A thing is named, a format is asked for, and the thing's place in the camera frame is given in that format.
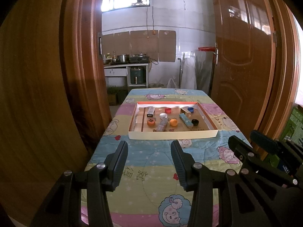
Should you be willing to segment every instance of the blue eraser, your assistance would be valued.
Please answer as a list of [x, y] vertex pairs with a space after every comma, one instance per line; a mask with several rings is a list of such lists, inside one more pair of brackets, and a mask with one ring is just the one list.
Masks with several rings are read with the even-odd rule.
[[188, 119], [188, 117], [186, 117], [185, 114], [182, 113], [182, 114], [179, 114], [179, 116], [188, 128], [191, 128], [194, 126], [193, 123]]

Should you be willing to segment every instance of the brown door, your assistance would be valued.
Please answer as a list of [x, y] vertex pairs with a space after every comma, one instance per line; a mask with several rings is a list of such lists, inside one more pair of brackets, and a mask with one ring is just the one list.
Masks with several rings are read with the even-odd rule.
[[211, 98], [248, 138], [268, 103], [275, 66], [268, 0], [213, 0], [218, 61]]

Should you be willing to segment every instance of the green appliance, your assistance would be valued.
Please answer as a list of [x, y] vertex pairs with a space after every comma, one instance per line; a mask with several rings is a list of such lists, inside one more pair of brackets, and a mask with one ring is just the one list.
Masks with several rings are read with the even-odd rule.
[[131, 67], [131, 84], [145, 83], [145, 70], [143, 67]]

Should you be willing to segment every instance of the cardboard tray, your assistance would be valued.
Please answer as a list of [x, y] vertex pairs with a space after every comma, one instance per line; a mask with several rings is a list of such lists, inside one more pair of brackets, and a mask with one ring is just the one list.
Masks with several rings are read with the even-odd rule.
[[[156, 125], [147, 125], [146, 113], [149, 107], [155, 107], [154, 118]], [[177, 118], [178, 126], [171, 127], [168, 123], [165, 132], [156, 132], [157, 124], [160, 122], [159, 114], [164, 113], [164, 108], [172, 108], [168, 118]], [[189, 119], [198, 119], [199, 125], [187, 128], [179, 117], [180, 108], [193, 107], [194, 113]], [[218, 133], [216, 125], [198, 102], [137, 102], [128, 129], [128, 136], [134, 140], [182, 140], [215, 137]]]

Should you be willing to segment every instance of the cardboard sheet on wall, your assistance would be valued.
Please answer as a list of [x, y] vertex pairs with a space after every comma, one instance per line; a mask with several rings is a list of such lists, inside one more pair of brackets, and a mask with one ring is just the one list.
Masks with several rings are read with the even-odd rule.
[[176, 60], [176, 32], [159, 31], [159, 61], [175, 62]]
[[102, 36], [102, 54], [147, 54], [151, 59], [163, 62], [176, 60], [176, 32], [168, 30], [127, 31]]
[[131, 31], [131, 54], [144, 53], [150, 58], [158, 60], [158, 31], [152, 34], [152, 30]]

